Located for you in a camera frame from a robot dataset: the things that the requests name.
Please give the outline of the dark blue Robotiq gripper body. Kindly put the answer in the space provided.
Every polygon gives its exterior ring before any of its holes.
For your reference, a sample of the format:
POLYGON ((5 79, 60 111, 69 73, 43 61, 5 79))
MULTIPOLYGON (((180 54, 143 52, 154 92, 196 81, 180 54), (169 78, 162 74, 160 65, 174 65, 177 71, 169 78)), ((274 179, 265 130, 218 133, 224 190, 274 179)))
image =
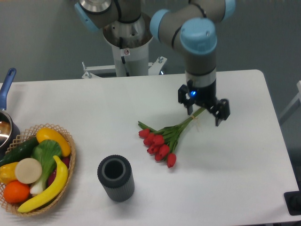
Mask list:
POLYGON ((188 95, 190 101, 194 104, 210 109, 215 105, 216 98, 216 81, 214 81, 209 86, 196 87, 193 85, 192 80, 187 82, 188 95))

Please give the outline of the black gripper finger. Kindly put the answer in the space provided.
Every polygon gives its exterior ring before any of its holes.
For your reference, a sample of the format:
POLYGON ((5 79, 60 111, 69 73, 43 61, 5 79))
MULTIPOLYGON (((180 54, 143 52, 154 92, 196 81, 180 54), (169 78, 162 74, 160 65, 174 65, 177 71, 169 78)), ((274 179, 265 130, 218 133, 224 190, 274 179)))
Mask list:
POLYGON ((181 85, 181 87, 178 89, 178 102, 183 104, 187 109, 187 114, 191 115, 193 112, 194 101, 191 98, 187 98, 188 93, 187 86, 184 84, 181 85))
POLYGON ((215 125, 218 127, 222 121, 230 115, 230 103, 228 99, 215 99, 208 107, 209 113, 215 117, 215 125))

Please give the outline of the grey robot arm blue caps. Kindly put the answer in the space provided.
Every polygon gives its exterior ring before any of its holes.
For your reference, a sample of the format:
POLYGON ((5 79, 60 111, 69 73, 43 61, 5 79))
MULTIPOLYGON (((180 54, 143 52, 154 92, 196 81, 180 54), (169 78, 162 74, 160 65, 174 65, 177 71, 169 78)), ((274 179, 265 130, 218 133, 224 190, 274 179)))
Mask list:
POLYGON ((216 97, 215 24, 233 14, 235 1, 190 0, 176 12, 161 9, 153 16, 142 12, 138 0, 79 0, 74 7, 86 28, 103 32, 118 77, 148 75, 149 43, 156 39, 183 57, 186 84, 178 89, 178 101, 188 114, 198 105, 216 125, 229 117, 228 100, 216 97))

